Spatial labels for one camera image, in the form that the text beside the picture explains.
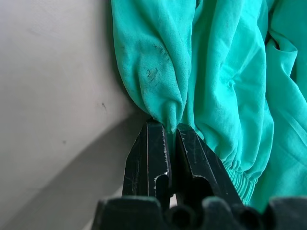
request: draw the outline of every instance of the green fabric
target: green fabric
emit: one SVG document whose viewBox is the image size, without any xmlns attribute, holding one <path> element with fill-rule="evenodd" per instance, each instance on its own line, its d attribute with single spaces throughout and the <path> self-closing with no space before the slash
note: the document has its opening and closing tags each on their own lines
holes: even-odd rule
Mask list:
<svg viewBox="0 0 307 230">
<path fill-rule="evenodd" d="M 112 1 L 130 97 L 169 133 L 193 127 L 257 208 L 307 193 L 306 9 L 303 0 Z"/>
</svg>

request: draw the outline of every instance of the wrinkled fabric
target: wrinkled fabric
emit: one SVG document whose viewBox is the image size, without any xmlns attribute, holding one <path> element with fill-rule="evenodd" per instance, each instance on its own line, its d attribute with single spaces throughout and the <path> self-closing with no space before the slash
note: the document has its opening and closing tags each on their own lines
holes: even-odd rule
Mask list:
<svg viewBox="0 0 307 230">
<path fill-rule="evenodd" d="M 244 204 L 307 194 L 307 1 L 113 0 L 118 69 L 169 133 L 190 125 Z"/>
</svg>

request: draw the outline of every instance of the elastic cuff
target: elastic cuff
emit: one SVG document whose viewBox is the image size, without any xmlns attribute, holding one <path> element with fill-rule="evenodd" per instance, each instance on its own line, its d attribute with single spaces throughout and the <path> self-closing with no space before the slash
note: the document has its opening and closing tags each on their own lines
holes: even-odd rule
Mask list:
<svg viewBox="0 0 307 230">
<path fill-rule="evenodd" d="M 251 195 L 254 192 L 255 184 L 257 183 L 257 179 L 251 181 L 246 175 L 241 172 L 225 167 L 226 171 L 235 186 L 238 195 L 240 196 L 242 203 L 247 205 L 250 201 Z"/>
</svg>

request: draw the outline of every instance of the teal garment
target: teal garment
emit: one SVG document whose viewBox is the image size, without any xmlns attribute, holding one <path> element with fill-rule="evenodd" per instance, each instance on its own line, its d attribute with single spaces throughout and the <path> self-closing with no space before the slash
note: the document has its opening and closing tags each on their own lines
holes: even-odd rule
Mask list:
<svg viewBox="0 0 307 230">
<path fill-rule="evenodd" d="M 259 209 L 307 193 L 304 9 L 302 0 L 112 1 L 130 97 L 169 133 L 193 127 Z"/>
</svg>

